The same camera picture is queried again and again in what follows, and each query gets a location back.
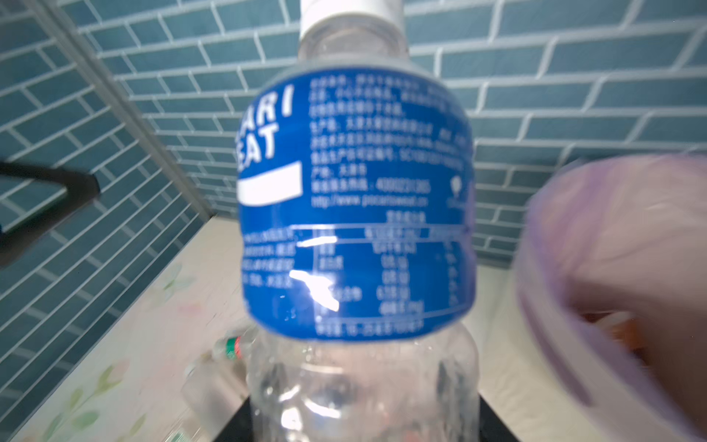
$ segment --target white countertop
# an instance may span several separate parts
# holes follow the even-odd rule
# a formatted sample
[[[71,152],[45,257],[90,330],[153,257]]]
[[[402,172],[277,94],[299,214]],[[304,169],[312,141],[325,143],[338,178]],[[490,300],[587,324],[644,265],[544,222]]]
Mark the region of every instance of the white countertop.
[[[185,367],[245,317],[242,252],[238,222],[210,220],[13,440],[163,440],[187,412]],[[522,442],[604,440],[530,339],[512,273],[480,266],[477,276],[463,323],[479,347],[486,401]]]

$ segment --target white bottle cap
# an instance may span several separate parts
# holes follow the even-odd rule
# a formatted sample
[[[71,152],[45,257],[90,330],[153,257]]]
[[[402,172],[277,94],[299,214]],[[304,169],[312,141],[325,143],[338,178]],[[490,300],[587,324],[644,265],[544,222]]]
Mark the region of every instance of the white bottle cap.
[[[405,34],[402,0],[301,0],[300,9],[300,40],[319,22],[349,14],[380,18]]]

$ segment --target blue tiled wall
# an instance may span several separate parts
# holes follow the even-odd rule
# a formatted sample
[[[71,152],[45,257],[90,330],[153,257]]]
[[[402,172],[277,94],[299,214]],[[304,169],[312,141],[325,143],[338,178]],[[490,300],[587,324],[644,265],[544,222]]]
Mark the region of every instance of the blue tiled wall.
[[[295,63],[298,0],[61,0],[214,210],[236,215],[232,140]],[[407,0],[415,63],[475,135],[479,255],[513,256],[561,166],[707,144],[705,0]]]
[[[5,441],[201,221],[21,3],[0,1],[0,160],[90,171],[99,200],[0,269]],[[63,195],[0,178],[7,231]]]

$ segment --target plastic bottle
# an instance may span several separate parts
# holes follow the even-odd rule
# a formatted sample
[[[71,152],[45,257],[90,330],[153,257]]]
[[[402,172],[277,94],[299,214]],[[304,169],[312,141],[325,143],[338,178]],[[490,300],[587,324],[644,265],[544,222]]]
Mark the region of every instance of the plastic bottle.
[[[302,0],[236,151],[258,441],[477,441],[471,129],[401,0]]]

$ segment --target bottle label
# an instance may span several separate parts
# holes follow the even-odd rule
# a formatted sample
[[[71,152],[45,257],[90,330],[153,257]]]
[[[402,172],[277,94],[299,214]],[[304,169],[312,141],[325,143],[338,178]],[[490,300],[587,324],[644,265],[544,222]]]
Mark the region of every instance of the bottle label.
[[[471,129],[400,71],[308,72],[264,90],[236,137],[250,314],[294,338],[423,335],[472,306]]]

